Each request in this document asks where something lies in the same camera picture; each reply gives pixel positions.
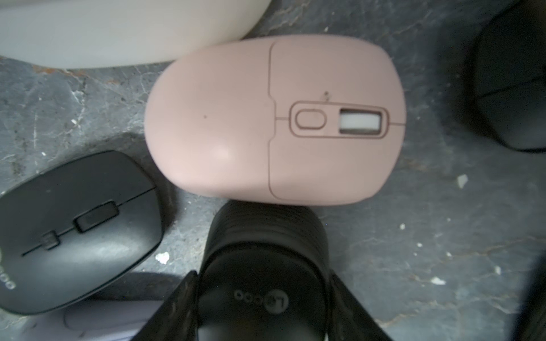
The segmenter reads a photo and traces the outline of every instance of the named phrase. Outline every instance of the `gray concrete surface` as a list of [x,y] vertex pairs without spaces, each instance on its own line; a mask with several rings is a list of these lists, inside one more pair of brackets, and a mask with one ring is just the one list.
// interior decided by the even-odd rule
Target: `gray concrete surface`
[[[393,58],[408,120],[392,175],[369,200],[315,208],[333,269],[393,340],[506,339],[546,246],[546,158],[479,134],[465,92],[473,41],[509,3],[273,0],[250,34],[350,35]],[[168,252],[168,263],[150,257],[101,297],[163,298],[199,267],[224,202],[173,188],[147,154],[144,106],[166,66],[64,71],[0,59],[0,192],[107,148],[127,152],[162,186],[170,225],[156,253]],[[17,340],[24,322],[0,313],[0,338]]]

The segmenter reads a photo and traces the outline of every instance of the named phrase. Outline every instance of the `mouse button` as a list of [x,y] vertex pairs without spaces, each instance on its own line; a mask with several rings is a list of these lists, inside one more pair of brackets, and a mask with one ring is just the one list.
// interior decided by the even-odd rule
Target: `mouse button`
[[119,213],[116,204],[109,201],[99,207],[92,209],[91,211],[76,218],[76,225],[80,232],[86,232],[87,230],[117,216]]
[[494,18],[478,40],[474,90],[477,96],[530,81],[544,74],[544,2],[521,1]]
[[71,227],[46,177],[37,176],[20,184],[0,198],[0,242],[5,257],[19,257],[40,247],[40,237],[51,230]]
[[376,194],[400,153],[405,127],[382,139],[302,138],[277,121],[270,143],[270,189],[284,204],[342,205]]
[[155,187],[146,173],[127,155],[108,151],[60,167],[51,182],[64,189],[75,216],[109,200],[121,204]]
[[59,241],[59,236],[55,233],[55,231],[50,231],[40,238],[41,241],[41,247],[43,247],[45,250],[51,250],[52,248],[59,246],[61,244],[61,241]]
[[300,129],[320,129],[326,124],[326,114],[322,110],[302,109],[295,115]]
[[326,35],[279,39],[271,49],[270,94],[276,117],[298,101],[384,107],[405,123],[403,89],[389,56],[365,41]]
[[506,145],[520,150],[546,148],[544,80],[486,95],[477,104]]

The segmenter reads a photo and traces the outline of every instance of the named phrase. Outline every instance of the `wireless mouse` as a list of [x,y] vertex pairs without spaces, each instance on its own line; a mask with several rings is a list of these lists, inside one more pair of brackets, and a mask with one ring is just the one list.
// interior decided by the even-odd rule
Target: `wireless mouse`
[[379,191],[405,123],[400,79],[380,47],[291,35],[174,62],[154,84],[144,129],[158,168],[189,192],[340,205]]
[[103,152],[31,178],[0,198],[0,307],[47,312],[108,285],[163,237],[155,185]]
[[477,41],[477,106],[514,149],[546,148],[545,9],[545,0],[520,1],[495,17]]

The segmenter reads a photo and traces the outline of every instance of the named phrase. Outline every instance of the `black computer mouse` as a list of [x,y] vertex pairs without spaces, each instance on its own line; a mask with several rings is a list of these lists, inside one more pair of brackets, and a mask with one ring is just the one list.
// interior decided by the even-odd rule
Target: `black computer mouse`
[[0,198],[0,307],[47,312],[143,261],[163,237],[156,186],[108,151],[43,172]]
[[507,146],[546,148],[546,0],[523,0],[478,38],[477,106]]

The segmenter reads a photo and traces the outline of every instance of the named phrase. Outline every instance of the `debris speck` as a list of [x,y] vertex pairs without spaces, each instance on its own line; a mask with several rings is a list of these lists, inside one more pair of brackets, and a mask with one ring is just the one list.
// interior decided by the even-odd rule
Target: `debris speck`
[[156,260],[160,262],[161,264],[166,265],[167,261],[169,260],[169,253],[168,252],[158,253],[156,255]]
[[445,285],[445,284],[446,284],[446,281],[443,280],[443,279],[439,279],[438,277],[433,277],[433,278],[430,280],[430,283],[435,284],[435,285]]
[[460,189],[463,189],[466,183],[468,182],[468,176],[466,174],[459,175],[457,177],[457,185]]

